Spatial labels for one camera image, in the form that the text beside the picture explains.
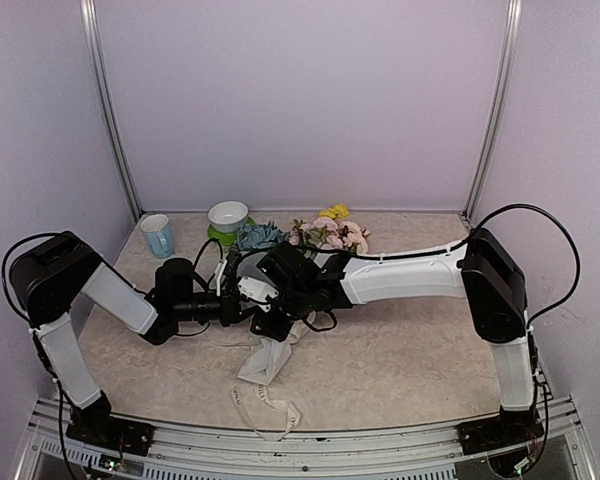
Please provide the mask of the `cream printed ribbon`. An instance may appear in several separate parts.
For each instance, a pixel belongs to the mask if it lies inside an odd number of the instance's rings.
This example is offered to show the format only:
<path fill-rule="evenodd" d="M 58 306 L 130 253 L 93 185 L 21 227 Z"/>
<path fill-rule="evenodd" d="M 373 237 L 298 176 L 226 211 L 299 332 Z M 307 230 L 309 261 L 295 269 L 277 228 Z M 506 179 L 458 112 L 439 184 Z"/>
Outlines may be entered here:
<path fill-rule="evenodd" d="M 281 431 L 263 431 L 256 428 L 256 425 L 250 415 L 250 411 L 245 405 L 242 392 L 238 385 L 234 385 L 230 390 L 231 400 L 238 414 L 246 426 L 251 429 L 259 438 L 267 442 L 280 442 L 293 432 L 299 425 L 302 415 L 295 404 L 290 400 L 272 400 L 269 397 L 268 387 L 256 384 L 253 388 L 256 399 L 265 405 L 268 409 L 285 415 L 285 428 Z"/>

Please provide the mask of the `pink fake flower bunch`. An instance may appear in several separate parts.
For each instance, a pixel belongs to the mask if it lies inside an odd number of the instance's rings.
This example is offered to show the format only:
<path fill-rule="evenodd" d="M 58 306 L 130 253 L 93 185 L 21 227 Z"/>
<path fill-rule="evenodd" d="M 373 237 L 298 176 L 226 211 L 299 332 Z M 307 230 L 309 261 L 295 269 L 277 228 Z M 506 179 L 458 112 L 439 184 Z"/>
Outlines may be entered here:
<path fill-rule="evenodd" d="M 312 222 L 295 220 L 288 241 L 296 246 L 364 255 L 369 252 L 369 235 L 370 232 L 356 222 L 319 217 Z"/>

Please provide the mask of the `yellow fake flower stem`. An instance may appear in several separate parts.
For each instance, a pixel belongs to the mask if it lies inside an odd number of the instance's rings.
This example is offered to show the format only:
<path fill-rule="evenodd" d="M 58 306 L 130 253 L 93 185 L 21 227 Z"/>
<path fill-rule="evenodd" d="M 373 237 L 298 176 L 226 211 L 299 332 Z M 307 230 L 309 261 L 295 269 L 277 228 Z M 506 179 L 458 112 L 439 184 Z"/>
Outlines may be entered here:
<path fill-rule="evenodd" d="M 330 218 L 332 220 L 338 220 L 346 218 L 350 215 L 350 211 L 346 204 L 339 203 L 325 208 L 319 212 L 320 217 Z"/>

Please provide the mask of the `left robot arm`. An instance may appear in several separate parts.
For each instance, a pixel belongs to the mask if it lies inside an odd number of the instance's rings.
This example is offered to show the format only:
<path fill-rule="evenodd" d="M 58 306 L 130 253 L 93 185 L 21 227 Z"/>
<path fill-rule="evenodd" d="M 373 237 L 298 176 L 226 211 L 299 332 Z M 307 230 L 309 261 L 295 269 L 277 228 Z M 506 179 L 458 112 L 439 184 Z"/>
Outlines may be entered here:
<path fill-rule="evenodd" d="M 120 454 L 145 456 L 154 427 L 112 412 L 91 374 L 74 320 L 84 307 L 107 312 L 154 346 L 180 335 L 184 323 L 238 324 L 254 314 L 225 282 L 212 286 L 186 258 L 157 268 L 154 285 L 142 292 L 71 231 L 32 235 L 13 245 L 2 262 L 10 306 L 26 321 L 45 369 L 70 409 L 67 438 Z"/>

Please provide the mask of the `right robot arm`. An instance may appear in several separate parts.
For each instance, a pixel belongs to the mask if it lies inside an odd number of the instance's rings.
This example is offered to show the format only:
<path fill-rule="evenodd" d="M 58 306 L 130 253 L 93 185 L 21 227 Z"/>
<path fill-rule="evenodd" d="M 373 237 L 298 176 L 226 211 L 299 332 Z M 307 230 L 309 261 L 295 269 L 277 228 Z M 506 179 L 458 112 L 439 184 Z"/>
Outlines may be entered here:
<path fill-rule="evenodd" d="M 488 230 L 431 250 L 379 255 L 282 242 L 256 268 L 265 278 L 242 278 L 238 290 L 261 306 L 252 332 L 277 341 L 312 313 L 333 316 L 338 309 L 401 298 L 466 300 L 474 330 L 494 359 L 500 407 L 494 416 L 459 425 L 463 452 L 547 438 L 548 418 L 538 411 L 537 349 L 525 277 Z"/>

